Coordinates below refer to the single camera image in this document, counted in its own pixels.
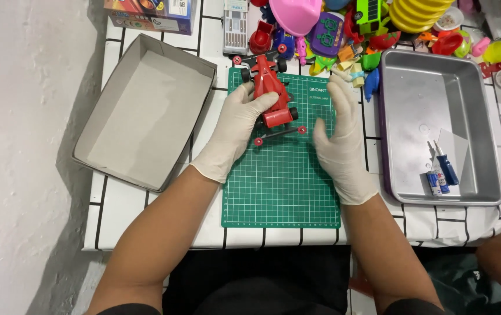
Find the green cutting mat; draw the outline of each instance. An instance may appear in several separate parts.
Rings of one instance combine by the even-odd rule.
[[[334,129],[334,111],[325,78],[279,73],[299,111],[297,132],[268,139],[260,147],[253,140],[235,162],[223,187],[221,226],[225,228],[329,228],[340,227],[338,197],[330,176],[320,167],[313,146],[317,117],[326,121],[328,136]],[[241,85],[240,69],[229,69],[228,92]]]

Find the white wall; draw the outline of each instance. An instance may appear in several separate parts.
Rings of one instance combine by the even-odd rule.
[[[104,266],[80,252],[91,172],[69,159],[100,92],[102,5],[0,2],[0,315],[79,314]]]

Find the white glove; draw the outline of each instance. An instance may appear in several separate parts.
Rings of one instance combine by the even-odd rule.
[[[225,183],[233,163],[247,149],[254,122],[278,101],[278,94],[270,92],[252,100],[254,83],[243,83],[225,99],[218,124],[202,152],[192,161],[202,175]]]
[[[332,177],[340,203],[363,204],[378,191],[361,162],[358,101],[342,78],[330,76],[327,84],[336,110],[334,135],[328,139],[324,120],[317,118],[313,140],[322,168]]]

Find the white bowl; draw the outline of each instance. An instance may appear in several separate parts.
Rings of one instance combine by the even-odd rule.
[[[450,31],[454,30],[457,27],[459,27],[462,22],[464,21],[464,15],[462,11],[460,11],[457,7],[449,7],[443,15],[450,15],[451,18],[453,18],[453,21],[455,21],[455,24],[449,27],[441,27],[441,25],[437,24],[439,23],[439,20],[433,25],[433,29],[436,30],[437,32],[442,32],[442,31]]]

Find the barcode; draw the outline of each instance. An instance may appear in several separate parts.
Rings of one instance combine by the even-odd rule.
[[[169,7],[169,14],[186,15],[187,0],[173,0]]]

